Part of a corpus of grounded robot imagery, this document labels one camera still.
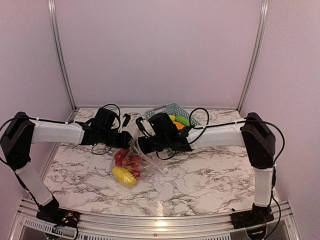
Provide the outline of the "clear zip top bag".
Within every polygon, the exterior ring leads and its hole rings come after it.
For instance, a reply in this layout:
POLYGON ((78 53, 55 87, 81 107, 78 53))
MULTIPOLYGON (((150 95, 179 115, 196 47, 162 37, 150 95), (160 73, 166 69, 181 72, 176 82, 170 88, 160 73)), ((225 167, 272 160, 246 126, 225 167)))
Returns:
POLYGON ((118 149, 110 163, 110 171, 114 179, 129 188, 134 187, 148 174, 169 173, 165 161, 159 159, 155 153, 142 152, 138 146, 138 137, 142 135, 140 130, 136 130, 133 139, 129 142, 129 148, 118 149))

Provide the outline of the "red fake grape bunch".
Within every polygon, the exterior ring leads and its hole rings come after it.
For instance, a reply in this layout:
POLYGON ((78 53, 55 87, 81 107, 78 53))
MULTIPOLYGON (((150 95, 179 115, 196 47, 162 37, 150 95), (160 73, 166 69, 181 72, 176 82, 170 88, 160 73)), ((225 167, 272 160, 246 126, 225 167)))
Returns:
POLYGON ((142 158, 129 148, 121 148, 114 155, 115 165, 127 169, 136 179, 141 177, 142 158))

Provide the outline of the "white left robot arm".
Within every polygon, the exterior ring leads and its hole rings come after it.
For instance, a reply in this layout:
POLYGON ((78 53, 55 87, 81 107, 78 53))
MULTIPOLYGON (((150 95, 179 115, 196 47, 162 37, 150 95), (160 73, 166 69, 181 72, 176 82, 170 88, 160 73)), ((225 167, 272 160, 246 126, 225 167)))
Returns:
POLYGON ((38 207, 37 218, 51 223, 75 224, 78 213, 60 207, 58 200, 45 185, 39 169, 45 166, 44 147, 67 143, 80 146, 105 145, 109 148, 129 147, 131 134, 125 131, 131 117, 121 116, 101 107, 95 116, 83 121, 57 121, 32 117, 19 111, 5 121, 0 130, 1 162, 14 173, 20 185, 38 207))

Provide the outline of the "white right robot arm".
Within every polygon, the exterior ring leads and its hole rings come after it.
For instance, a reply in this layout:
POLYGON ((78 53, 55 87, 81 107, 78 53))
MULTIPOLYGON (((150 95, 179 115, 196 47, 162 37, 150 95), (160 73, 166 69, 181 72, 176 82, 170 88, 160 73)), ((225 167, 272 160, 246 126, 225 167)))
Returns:
POLYGON ((274 219, 271 210, 273 188, 276 180, 276 137, 256 113, 246 118, 217 125, 189 125, 178 129, 169 115, 160 112, 148 121, 136 121, 142 136, 138 147, 143 154, 171 149, 174 152, 192 152, 200 148, 239 146, 247 152, 254 170, 254 201, 252 209, 234 212, 231 219, 236 224, 263 224, 274 219))

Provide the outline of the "green fake bitter gourd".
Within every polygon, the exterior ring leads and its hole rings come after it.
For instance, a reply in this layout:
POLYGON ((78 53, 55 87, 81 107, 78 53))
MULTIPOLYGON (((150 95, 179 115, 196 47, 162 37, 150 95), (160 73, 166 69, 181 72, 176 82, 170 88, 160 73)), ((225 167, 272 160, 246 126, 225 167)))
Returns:
POLYGON ((184 116, 177 115, 175 117, 175 121, 178 122, 178 123, 183 124, 184 126, 190 126, 191 125, 189 119, 184 117, 184 116))

